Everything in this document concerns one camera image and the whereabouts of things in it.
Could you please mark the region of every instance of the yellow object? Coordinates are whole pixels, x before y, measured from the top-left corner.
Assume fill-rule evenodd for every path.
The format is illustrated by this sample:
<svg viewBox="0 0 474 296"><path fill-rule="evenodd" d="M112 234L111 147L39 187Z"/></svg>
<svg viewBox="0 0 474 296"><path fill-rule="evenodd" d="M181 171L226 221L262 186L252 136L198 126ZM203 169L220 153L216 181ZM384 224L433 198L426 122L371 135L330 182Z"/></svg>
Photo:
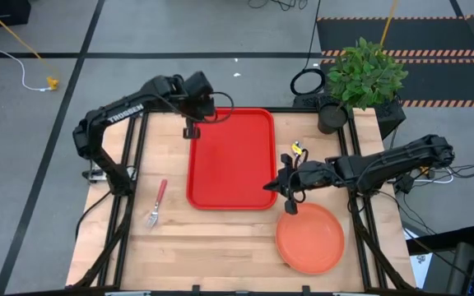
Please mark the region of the yellow object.
<svg viewBox="0 0 474 296"><path fill-rule="evenodd" d="M31 48L31 46L26 44L25 41L21 40L21 38L16 33L14 33L14 31L10 30L10 28L8 28L7 25L5 25L5 23L3 23L1 20L0 20L0 25L3 28L5 28L5 30L7 30L8 33L14 36L14 38L16 38L16 40L19 41L23 46L29 49L46 67L48 67L54 73L55 76L57 76L58 78L60 77L58 69L49 65L35 50ZM59 79L54 79L51 76L49 76L47 77L47 83L53 90L56 90L58 88Z"/></svg>
<svg viewBox="0 0 474 296"><path fill-rule="evenodd" d="M420 174L429 174L429 167L420 167Z"/></svg>
<svg viewBox="0 0 474 296"><path fill-rule="evenodd" d="M51 90L57 90L58 89L58 79L54 79L51 76L47 77L47 83L49 84L49 87Z"/></svg>
<svg viewBox="0 0 474 296"><path fill-rule="evenodd" d="M298 141L292 144L292 151L297 155L303 154L303 151L301 150L301 147L300 147L300 143Z"/></svg>
<svg viewBox="0 0 474 296"><path fill-rule="evenodd" d="M394 10L396 9L396 5L398 4L398 0L393 0L393 6L391 7L391 12L387 18L387 24L385 24L385 29L383 30L382 40L379 42L379 45L383 46L383 42L385 41L385 37L387 36L388 27L391 25L391 20L394 16Z"/></svg>

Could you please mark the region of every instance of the red tray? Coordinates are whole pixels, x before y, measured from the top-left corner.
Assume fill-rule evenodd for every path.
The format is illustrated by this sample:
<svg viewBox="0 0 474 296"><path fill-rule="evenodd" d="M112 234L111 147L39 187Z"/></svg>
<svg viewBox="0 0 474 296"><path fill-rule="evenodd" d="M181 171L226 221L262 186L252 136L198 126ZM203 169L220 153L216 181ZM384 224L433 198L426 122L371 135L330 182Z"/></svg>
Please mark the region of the red tray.
<svg viewBox="0 0 474 296"><path fill-rule="evenodd" d="M223 118L230 109L217 109ZM201 210L265 210L277 194L263 190L276 177L272 115L264 109L235 109L223 123L198 124L191 141L188 200Z"/></svg>

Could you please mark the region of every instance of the red fork handle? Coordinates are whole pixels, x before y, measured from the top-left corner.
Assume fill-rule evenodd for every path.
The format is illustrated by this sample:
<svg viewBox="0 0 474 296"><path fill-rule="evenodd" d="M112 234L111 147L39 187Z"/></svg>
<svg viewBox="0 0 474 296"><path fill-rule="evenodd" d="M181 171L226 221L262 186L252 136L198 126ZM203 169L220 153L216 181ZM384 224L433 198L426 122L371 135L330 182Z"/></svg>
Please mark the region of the red fork handle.
<svg viewBox="0 0 474 296"><path fill-rule="evenodd" d="M160 201L162 201L162 197L164 197L165 186L167 184L168 184L167 179L163 179L162 182L160 182L160 189L158 190L158 196L156 196L157 203L160 203Z"/></svg>

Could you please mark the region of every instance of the black bracket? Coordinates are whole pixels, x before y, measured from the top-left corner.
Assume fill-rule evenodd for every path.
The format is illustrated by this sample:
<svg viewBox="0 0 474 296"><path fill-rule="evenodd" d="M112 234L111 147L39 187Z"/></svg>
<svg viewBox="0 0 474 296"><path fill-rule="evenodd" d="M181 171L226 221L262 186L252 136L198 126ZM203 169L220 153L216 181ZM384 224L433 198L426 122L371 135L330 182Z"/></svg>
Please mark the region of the black bracket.
<svg viewBox="0 0 474 296"><path fill-rule="evenodd" d="M191 295L192 296L201 296L201 285L199 284L194 284L191 287Z"/></svg>
<svg viewBox="0 0 474 296"><path fill-rule="evenodd" d="M308 285L304 285L303 287L301 287L303 289L303 296L310 296L311 293L310 293L310 286Z"/></svg>

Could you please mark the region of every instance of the white cable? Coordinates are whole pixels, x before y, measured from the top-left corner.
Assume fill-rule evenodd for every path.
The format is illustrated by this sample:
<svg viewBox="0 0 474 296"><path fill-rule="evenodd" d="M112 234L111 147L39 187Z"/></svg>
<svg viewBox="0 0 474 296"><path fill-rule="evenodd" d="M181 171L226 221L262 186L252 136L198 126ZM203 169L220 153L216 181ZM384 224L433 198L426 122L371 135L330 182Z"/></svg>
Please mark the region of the white cable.
<svg viewBox="0 0 474 296"><path fill-rule="evenodd" d="M451 178L447 181L438 181L438 180L429 180L429 179L421 179L421 180L415 180L415 182L419 182L419 183L436 183L436 184L449 184L451 183L453 180L454 180L454 177L453 177L453 172L448 169L448 168L445 168L446 171L448 171L449 173L449 176L451 176Z"/></svg>
<svg viewBox="0 0 474 296"><path fill-rule="evenodd" d="M453 180L454 180L454 176L453 176L453 172L448 169L448 168L445 168L446 171L448 171L449 173L449 176L451 176L451 178L447 181L439 181L439 180L429 180L429 179L421 179L421 180L414 180L414 182L418 182L418 183L436 183L436 184L449 184L451 183ZM395 178L392 178L392 179L389 179L387 181L387 183L395 183L396 182L396 179Z"/></svg>
<svg viewBox="0 0 474 296"><path fill-rule="evenodd" d="M27 90L35 90L35 91L46 91L46 90L52 90L52 88L47 87L47 88L32 88L29 87L28 85L25 84L25 65L23 65L23 62L21 62L19 59L14 58L11 54L5 53L4 51L0 50L0 53L6 55L7 57L13 59L14 61L20 63L21 65L21 84L27 89Z"/></svg>

